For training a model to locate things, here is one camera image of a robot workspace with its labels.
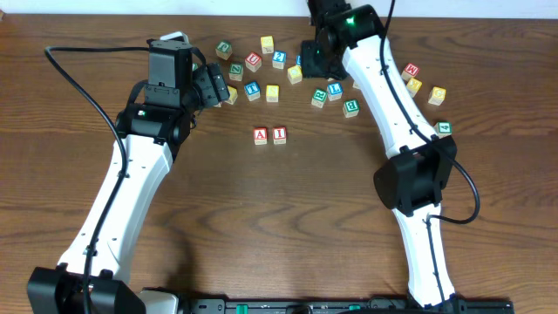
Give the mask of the red I block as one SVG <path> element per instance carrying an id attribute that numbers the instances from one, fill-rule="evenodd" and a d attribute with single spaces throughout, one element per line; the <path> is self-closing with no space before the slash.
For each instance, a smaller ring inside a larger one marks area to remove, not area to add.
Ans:
<path id="1" fill-rule="evenodd" d="M 285 127 L 273 128 L 273 141 L 275 145 L 285 144 L 287 142 L 287 133 Z"/>

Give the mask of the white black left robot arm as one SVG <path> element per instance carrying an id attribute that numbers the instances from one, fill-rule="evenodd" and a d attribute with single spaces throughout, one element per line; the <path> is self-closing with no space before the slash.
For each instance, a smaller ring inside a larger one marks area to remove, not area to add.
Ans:
<path id="1" fill-rule="evenodd" d="M 35 313 L 177 313 L 180 299 L 160 290 L 132 291 L 128 282 L 146 213 L 194 112 L 229 96 L 220 66 L 193 71 L 193 97 L 177 99 L 168 84 L 139 82 L 119 114 L 111 165 L 84 225 L 53 269 L 37 267 L 27 284 Z"/>

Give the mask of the red A block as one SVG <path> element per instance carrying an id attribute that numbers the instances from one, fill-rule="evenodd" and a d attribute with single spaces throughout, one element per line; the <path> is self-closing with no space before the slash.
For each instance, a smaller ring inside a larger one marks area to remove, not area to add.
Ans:
<path id="1" fill-rule="evenodd" d="M 253 130 L 254 143 L 259 145 L 266 145 L 268 143 L 268 132 L 265 127 L 257 127 Z"/>

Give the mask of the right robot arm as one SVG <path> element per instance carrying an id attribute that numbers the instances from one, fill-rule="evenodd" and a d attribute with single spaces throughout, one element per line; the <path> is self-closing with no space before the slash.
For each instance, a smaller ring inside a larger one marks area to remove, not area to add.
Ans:
<path id="1" fill-rule="evenodd" d="M 386 163 L 373 175 L 381 202 L 395 215 L 409 269 L 408 291 L 424 309 L 440 307 L 454 294 L 441 240 L 442 190 L 455 155 L 453 140 L 441 140 L 405 87 L 386 30 L 369 5 L 308 0 L 316 36 L 303 42 L 307 78 L 345 79 L 359 86 L 384 143 Z"/>

